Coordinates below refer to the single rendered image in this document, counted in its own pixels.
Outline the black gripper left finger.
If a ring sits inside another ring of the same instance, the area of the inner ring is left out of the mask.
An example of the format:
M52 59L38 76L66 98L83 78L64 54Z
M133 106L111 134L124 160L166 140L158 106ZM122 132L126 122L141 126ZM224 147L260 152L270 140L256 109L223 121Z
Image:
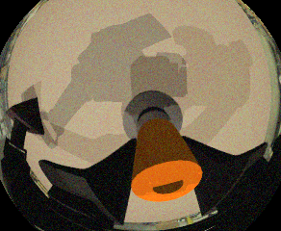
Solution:
M122 226L132 189L136 150L137 139L131 139L109 157L86 169L61 166L45 159L38 165L52 186L93 201L116 226Z

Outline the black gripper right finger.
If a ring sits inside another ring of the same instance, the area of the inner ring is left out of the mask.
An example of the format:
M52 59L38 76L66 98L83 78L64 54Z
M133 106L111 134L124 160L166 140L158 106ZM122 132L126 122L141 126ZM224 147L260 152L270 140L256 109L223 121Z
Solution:
M202 216L217 211L218 203L234 189L245 170L264 157L268 145L260 143L247 153L232 155L186 136L182 138L202 168L202 178L194 188Z

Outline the grey round pedestal with dark shaft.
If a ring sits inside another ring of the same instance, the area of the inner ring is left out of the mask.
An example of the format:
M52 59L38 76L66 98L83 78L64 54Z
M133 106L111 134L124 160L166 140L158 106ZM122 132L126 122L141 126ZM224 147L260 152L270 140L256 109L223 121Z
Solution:
M122 123L128 138L138 141L138 130L141 125L153 118L170 120L178 132L182 130L183 113L178 103L167 93L145 91L134 96L125 109Z

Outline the orange knob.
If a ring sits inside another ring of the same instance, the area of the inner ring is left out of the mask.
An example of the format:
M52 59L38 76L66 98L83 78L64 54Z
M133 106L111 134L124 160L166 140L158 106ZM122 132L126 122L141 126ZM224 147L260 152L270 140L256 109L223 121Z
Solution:
M170 120L153 118L138 130L132 192L140 199L167 201L191 192L202 168Z

